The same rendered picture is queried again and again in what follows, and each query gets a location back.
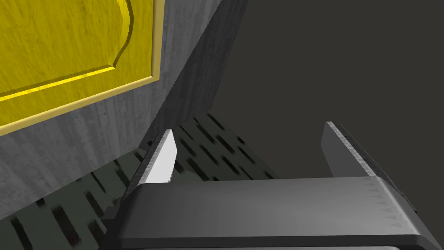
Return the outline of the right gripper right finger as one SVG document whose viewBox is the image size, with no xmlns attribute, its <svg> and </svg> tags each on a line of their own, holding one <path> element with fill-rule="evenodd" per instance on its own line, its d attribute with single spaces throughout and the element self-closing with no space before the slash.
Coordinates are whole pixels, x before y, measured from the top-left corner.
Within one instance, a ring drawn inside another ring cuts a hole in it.
<svg viewBox="0 0 444 250">
<path fill-rule="evenodd" d="M 407 196 L 340 123 L 325 123 L 321 148 L 334 177 L 381 177 L 406 200 L 412 210 L 416 210 Z"/>
</svg>

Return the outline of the yellow wooden door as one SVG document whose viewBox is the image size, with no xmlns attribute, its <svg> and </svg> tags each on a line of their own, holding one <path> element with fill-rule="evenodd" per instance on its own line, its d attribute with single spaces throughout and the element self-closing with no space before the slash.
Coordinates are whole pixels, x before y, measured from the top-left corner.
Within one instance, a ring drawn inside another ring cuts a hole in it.
<svg viewBox="0 0 444 250">
<path fill-rule="evenodd" d="M 0 0 L 0 136 L 158 81 L 165 0 Z"/>
</svg>

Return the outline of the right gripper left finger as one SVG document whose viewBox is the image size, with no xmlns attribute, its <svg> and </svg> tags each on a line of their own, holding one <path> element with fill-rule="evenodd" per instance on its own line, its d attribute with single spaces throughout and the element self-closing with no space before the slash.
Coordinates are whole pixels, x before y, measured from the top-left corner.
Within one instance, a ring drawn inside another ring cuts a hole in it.
<svg viewBox="0 0 444 250">
<path fill-rule="evenodd" d="M 177 146 L 173 131 L 167 129 L 159 132 L 135 171 L 122 199 L 127 198 L 138 185 L 170 182 L 176 156 Z"/>
</svg>

